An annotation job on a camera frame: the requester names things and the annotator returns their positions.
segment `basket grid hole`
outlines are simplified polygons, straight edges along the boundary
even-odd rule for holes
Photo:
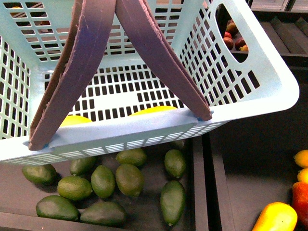
[[[51,78],[45,74],[45,88]],[[158,105],[172,105],[183,108],[183,103],[155,77],[146,65],[101,68],[71,110],[71,115],[83,115],[92,121],[126,117],[134,112]],[[96,96],[140,91],[136,95],[140,105],[99,110],[95,108]]]

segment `lime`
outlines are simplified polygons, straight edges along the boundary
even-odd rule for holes
[[[119,152],[115,158],[120,164],[142,166],[146,161],[146,154],[142,148],[135,148]]]
[[[91,193],[91,183],[81,177],[64,177],[58,183],[58,194],[72,201],[83,200],[89,197]]]
[[[125,223],[125,209],[115,202],[96,202],[80,216],[82,223],[118,227]]]
[[[96,161],[97,156],[72,160],[69,171],[73,176],[80,176],[89,172],[94,167]]]
[[[36,206],[37,215],[41,218],[77,221],[79,211],[73,203],[61,196],[50,195],[41,199]]]
[[[92,173],[91,185],[93,191],[100,198],[107,198],[111,196],[115,191],[115,184],[116,181],[112,171],[103,165],[97,166]]]
[[[186,170],[186,161],[183,153],[177,149],[169,150],[165,155],[165,169],[171,176],[179,179]]]
[[[140,170],[131,164],[121,164],[115,173],[119,190],[126,196],[137,197],[144,186],[144,177]]]
[[[52,165],[23,166],[22,172],[24,177],[34,184],[51,185],[57,177],[56,169]]]
[[[177,224],[185,207],[185,190],[179,181],[172,180],[163,186],[160,206],[165,222],[169,226]]]

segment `shopping basket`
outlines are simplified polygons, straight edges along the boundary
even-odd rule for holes
[[[117,17],[101,64],[70,115],[93,123],[59,128],[30,151],[29,125],[60,58],[73,0],[0,3],[0,162],[43,165],[205,134],[231,120],[292,107],[298,84],[244,0],[148,0],[167,41],[210,105],[198,119],[147,67]],[[223,4],[249,47],[240,63],[216,20]],[[129,116],[142,109],[178,109]]]

